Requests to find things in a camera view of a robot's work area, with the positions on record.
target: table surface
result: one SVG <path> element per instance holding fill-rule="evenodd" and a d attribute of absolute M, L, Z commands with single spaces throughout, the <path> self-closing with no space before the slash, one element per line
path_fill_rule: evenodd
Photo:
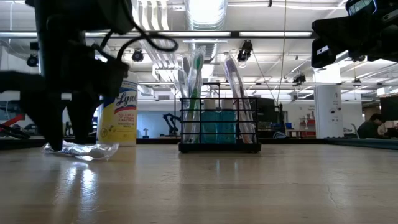
<path fill-rule="evenodd" d="M 1 223 L 396 223 L 398 151 L 121 148 L 108 162 L 0 151 Z"/>

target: plastic bag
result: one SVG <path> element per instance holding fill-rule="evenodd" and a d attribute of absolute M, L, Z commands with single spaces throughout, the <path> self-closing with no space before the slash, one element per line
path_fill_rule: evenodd
<path fill-rule="evenodd" d="M 232 94 L 234 98 L 247 98 L 246 87 L 244 86 L 242 79 L 239 75 L 236 63 L 230 54 L 226 54 L 224 61 L 224 70 L 229 85 L 231 86 Z M 249 100 L 239 100 L 239 109 L 250 110 Z M 253 121 L 253 116 L 251 111 L 238 111 L 240 121 Z M 241 133 L 255 133 L 256 129 L 254 123 L 240 123 L 239 128 Z M 250 144 L 255 142 L 256 138 L 253 138 L 251 134 L 242 134 L 243 142 Z"/>
<path fill-rule="evenodd" d="M 188 95 L 190 98 L 200 98 L 201 97 L 201 86 L 203 85 L 203 80 L 201 77 L 201 69 L 203 68 L 203 63 L 205 61 L 206 49 L 205 47 L 200 47 L 195 50 L 190 63 L 191 68 L 188 76 Z M 192 99 L 189 101 L 189 109 L 199 109 L 200 100 Z M 200 114 L 199 111 L 187 111 L 185 113 L 184 121 L 199 121 Z M 185 133 L 199 133 L 200 124 L 199 123 L 186 123 L 183 127 Z M 198 142 L 198 134 L 188 134 L 183 135 L 183 142 L 196 143 Z"/>
<path fill-rule="evenodd" d="M 85 146 L 66 141 L 62 142 L 61 151 L 54 151 L 49 143 L 43 146 L 43 152 L 45 153 L 72 156 L 85 161 L 109 160 L 118 149 L 119 144 L 113 144 L 112 146 L 105 144 Z"/>

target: white pillar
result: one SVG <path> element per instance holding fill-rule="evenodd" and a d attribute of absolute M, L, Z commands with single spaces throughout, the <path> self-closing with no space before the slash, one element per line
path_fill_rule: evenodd
<path fill-rule="evenodd" d="M 338 65 L 329 65 L 321 70 L 314 69 L 314 71 L 314 80 L 317 83 L 341 82 Z M 317 138 L 343 137 L 340 86 L 316 86 L 314 97 Z"/>

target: person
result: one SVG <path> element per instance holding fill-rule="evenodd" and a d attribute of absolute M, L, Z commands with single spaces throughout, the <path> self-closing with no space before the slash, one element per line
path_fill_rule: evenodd
<path fill-rule="evenodd" d="M 358 128 L 358 135 L 361 139 L 364 138 L 378 138 L 384 139 L 384 136 L 379 134 L 379 126 L 384 123 L 381 114 L 373 114 L 369 121 L 365 121 L 363 124 L 360 125 Z"/>

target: black wire rack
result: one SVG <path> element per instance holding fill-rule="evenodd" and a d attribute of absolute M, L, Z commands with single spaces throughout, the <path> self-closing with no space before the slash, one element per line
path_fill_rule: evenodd
<path fill-rule="evenodd" d="M 189 109 L 189 108 L 184 108 L 184 105 L 187 104 L 187 102 L 192 102 L 198 101 L 199 109 Z M 202 100 L 218 100 L 218 104 L 220 105 L 221 100 L 233 100 L 235 109 L 221 109 L 221 108 L 216 108 L 216 109 L 204 109 L 202 107 Z M 251 109 L 244 109 L 239 107 L 239 102 L 244 103 L 245 100 L 248 100 L 250 104 L 252 105 Z M 178 149 L 180 152 L 208 152 L 208 151 L 240 151 L 240 152 L 254 152 L 257 153 L 261 150 L 261 144 L 259 144 L 258 140 L 258 121 L 257 119 L 257 98 L 180 98 L 181 101 L 181 142 L 178 145 Z M 199 120 L 196 121 L 185 121 L 185 113 L 192 111 L 197 111 L 197 115 L 199 116 Z M 236 111 L 236 116 L 234 120 L 231 121 L 204 121 L 202 119 L 202 112 L 204 111 Z M 240 119 L 240 111 L 245 111 L 247 113 L 252 113 L 253 120 L 252 121 L 241 121 Z M 189 133 L 189 132 L 184 132 L 184 124 L 187 123 L 195 123 L 199 125 L 199 132 L 198 133 Z M 203 123 L 233 123 L 236 124 L 236 131 L 235 132 L 228 132 L 228 133 L 222 133 L 222 132 L 216 132 L 216 133 L 207 133 L 204 132 L 202 129 L 202 124 Z M 241 123 L 251 123 L 255 127 L 255 132 L 254 133 L 247 133 L 247 132 L 242 132 L 239 128 L 239 124 Z M 203 143 L 202 136 L 203 135 L 234 135 L 236 138 L 236 143 Z M 190 135 L 190 136 L 199 136 L 198 142 L 186 142 L 184 136 Z M 251 138 L 252 143 L 243 143 L 243 140 L 240 137 L 243 137 L 245 135 L 249 135 Z"/>

